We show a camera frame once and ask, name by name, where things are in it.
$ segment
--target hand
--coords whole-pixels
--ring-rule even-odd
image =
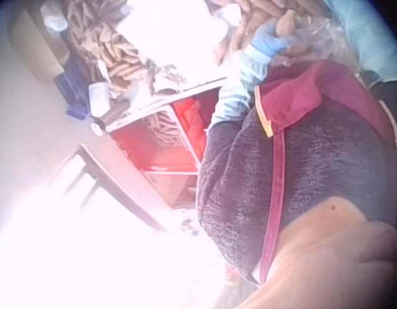
[[[272,57],[276,53],[288,49],[297,41],[294,35],[287,37],[276,37],[277,19],[264,23],[256,31],[251,45],[263,54]]]

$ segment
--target light blue sleeve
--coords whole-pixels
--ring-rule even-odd
[[[234,56],[231,72],[218,95],[210,129],[219,122],[244,120],[254,106],[254,88],[266,78],[267,66],[271,62],[271,57],[252,45]]]
[[[380,81],[397,80],[397,41],[368,0],[324,0],[341,22],[364,70]]]

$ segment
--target person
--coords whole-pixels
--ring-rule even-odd
[[[198,219],[260,287],[239,308],[390,308],[396,299],[397,97],[380,89],[397,87],[397,45],[369,3],[326,4],[368,89],[332,61],[269,68],[297,41],[275,37],[270,21],[235,55],[211,119]]]

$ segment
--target yellow trim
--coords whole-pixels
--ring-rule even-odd
[[[386,106],[385,102],[382,100],[379,100],[380,105],[382,106],[383,110],[385,111],[385,113],[387,114],[387,116],[389,117],[389,120],[391,121],[392,124],[392,128],[393,128],[393,133],[394,133],[394,142],[397,146],[397,123],[390,111],[390,109]]]
[[[260,122],[262,123],[263,129],[266,132],[267,137],[272,137],[274,135],[273,128],[271,127],[271,121],[267,120],[266,114],[264,113],[264,110],[262,107],[262,101],[260,99],[260,87],[259,86],[255,87],[255,105],[256,105],[257,115],[260,119]]]

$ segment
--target knitted sweater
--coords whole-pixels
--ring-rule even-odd
[[[347,107],[325,98],[286,134],[282,228],[331,196],[368,220],[394,224],[397,149]],[[271,195],[273,140],[253,108],[243,122],[209,131],[198,178],[200,224],[224,257],[250,278],[260,259]]]

